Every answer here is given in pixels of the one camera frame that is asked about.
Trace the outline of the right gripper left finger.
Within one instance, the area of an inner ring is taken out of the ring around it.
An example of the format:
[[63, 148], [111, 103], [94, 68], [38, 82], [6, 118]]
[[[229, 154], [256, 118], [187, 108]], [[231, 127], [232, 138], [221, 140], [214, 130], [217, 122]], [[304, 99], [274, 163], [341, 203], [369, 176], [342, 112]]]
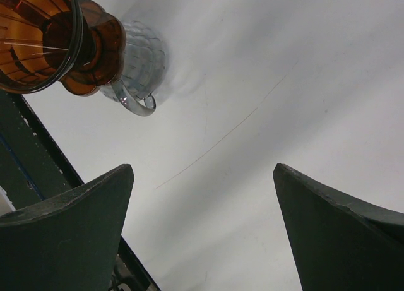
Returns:
[[133, 182], [120, 165], [1, 216], [1, 290], [107, 290]]

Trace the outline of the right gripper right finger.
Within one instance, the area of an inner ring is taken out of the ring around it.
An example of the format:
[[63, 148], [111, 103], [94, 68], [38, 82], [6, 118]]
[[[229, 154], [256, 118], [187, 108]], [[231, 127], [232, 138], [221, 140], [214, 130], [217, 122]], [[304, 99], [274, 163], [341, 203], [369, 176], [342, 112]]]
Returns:
[[276, 195], [303, 290], [403, 290], [403, 214], [279, 163]]

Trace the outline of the amber glass coffee dripper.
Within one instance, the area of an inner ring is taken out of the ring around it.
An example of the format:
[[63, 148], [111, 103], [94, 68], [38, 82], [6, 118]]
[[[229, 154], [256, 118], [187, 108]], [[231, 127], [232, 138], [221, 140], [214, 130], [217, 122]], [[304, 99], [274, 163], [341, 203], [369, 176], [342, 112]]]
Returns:
[[122, 23], [92, 0], [1, 0], [1, 89], [39, 92], [55, 82], [88, 96], [122, 74]]

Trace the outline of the clear glass pitcher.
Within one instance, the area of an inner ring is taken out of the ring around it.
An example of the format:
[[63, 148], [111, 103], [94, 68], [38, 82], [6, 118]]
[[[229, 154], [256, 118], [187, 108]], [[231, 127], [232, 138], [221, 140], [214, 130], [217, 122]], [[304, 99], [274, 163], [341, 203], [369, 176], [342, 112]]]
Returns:
[[165, 76], [165, 45], [150, 27], [139, 21], [125, 21], [122, 25], [126, 32], [122, 74], [112, 84], [101, 87], [100, 92], [131, 113], [147, 117], [157, 108], [153, 92]]

